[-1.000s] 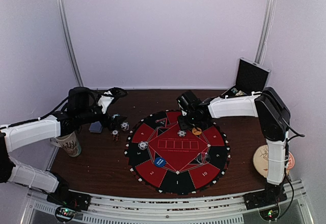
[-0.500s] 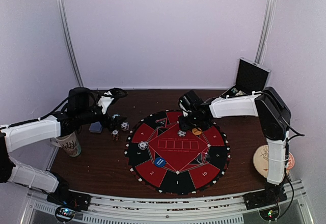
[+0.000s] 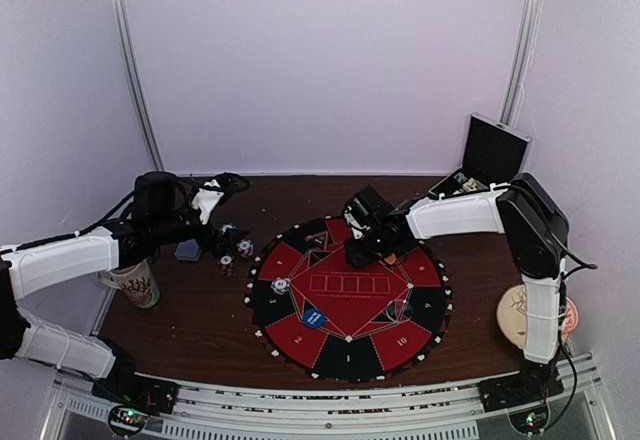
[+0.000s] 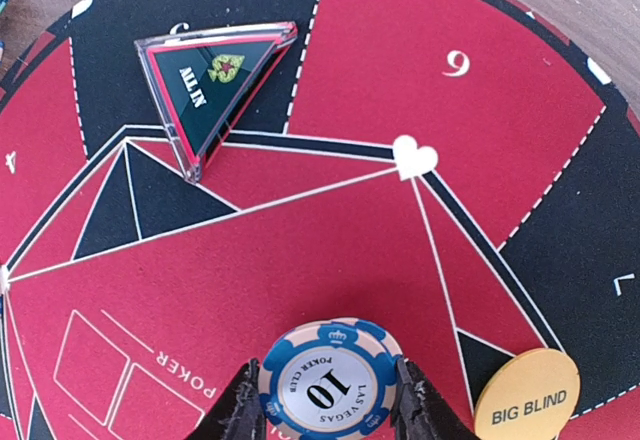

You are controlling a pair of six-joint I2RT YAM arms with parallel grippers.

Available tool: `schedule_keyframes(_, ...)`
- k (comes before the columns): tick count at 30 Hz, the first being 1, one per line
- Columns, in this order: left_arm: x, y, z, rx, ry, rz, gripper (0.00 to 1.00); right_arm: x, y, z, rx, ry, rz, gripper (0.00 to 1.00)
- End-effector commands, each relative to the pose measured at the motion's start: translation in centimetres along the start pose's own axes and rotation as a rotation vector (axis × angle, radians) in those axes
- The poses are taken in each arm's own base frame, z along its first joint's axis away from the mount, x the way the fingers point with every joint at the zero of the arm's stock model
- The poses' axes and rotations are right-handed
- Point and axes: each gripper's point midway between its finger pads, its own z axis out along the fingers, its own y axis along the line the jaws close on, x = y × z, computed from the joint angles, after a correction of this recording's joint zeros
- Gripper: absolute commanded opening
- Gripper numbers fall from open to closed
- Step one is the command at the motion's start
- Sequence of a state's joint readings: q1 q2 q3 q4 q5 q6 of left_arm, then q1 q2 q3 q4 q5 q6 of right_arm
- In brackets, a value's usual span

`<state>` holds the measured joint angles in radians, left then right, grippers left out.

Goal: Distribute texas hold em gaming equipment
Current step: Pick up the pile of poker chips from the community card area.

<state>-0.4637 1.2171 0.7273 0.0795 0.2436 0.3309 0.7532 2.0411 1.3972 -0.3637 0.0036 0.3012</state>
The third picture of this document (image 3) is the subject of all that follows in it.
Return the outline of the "green poker chip stack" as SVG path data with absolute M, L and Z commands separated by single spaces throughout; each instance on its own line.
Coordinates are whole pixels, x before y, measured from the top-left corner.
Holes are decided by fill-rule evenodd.
M 219 232 L 221 239 L 224 239 L 225 241 L 232 241 L 236 237 L 237 228 L 235 224 L 227 223 L 220 227 Z

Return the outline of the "black triangular all-in marker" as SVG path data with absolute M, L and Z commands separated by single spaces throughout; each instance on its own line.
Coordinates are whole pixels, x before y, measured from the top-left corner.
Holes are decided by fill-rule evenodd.
M 325 249 L 328 242 L 328 233 L 322 232 L 317 234 L 311 234 L 305 237 L 305 241 L 315 248 Z

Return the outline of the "clear round dealer button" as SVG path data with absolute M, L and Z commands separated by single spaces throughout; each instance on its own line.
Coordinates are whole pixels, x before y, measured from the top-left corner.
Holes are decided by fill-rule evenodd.
M 413 316 L 413 306 L 408 299 L 394 299 L 384 310 L 385 316 L 393 323 L 404 323 Z

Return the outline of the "blue cream chips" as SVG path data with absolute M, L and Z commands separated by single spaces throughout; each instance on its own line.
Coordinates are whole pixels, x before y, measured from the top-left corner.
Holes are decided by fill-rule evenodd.
M 271 290 L 276 295 L 285 295 L 290 291 L 291 279 L 288 277 L 278 277 L 271 282 Z

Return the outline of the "blue small blind button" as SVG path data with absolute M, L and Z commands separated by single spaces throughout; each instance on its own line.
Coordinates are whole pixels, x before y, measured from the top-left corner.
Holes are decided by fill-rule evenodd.
M 319 309 L 309 309 L 304 312 L 302 321 L 309 329 L 319 329 L 324 326 L 326 315 Z

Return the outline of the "blue cream poker chip stack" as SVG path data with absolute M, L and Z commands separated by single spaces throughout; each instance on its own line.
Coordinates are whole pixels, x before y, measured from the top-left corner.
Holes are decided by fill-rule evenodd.
M 249 239 L 243 239 L 237 243 L 237 252 L 241 258 L 249 258 L 254 253 L 254 244 Z

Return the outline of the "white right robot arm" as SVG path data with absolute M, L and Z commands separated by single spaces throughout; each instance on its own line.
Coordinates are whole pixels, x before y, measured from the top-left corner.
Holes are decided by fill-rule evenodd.
M 433 237 L 505 235 L 527 295 L 524 364 L 512 390 L 530 402 L 550 386 L 564 307 L 569 222 L 533 175 L 522 172 L 485 191 L 425 196 L 399 206 L 368 186 L 346 202 L 342 215 L 353 232 L 346 258 L 355 268 L 400 255 Z

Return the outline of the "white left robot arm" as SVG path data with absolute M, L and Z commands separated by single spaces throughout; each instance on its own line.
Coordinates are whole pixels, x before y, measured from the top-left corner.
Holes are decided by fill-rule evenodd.
M 214 209 L 250 182 L 221 173 L 205 182 L 151 171 L 90 226 L 1 250 L 1 357 L 23 357 L 89 376 L 123 404 L 144 393 L 133 358 L 112 342 L 67 330 L 18 307 L 18 301 L 82 276 L 133 267 L 162 246 L 195 240 L 220 258 L 246 236 L 217 229 Z

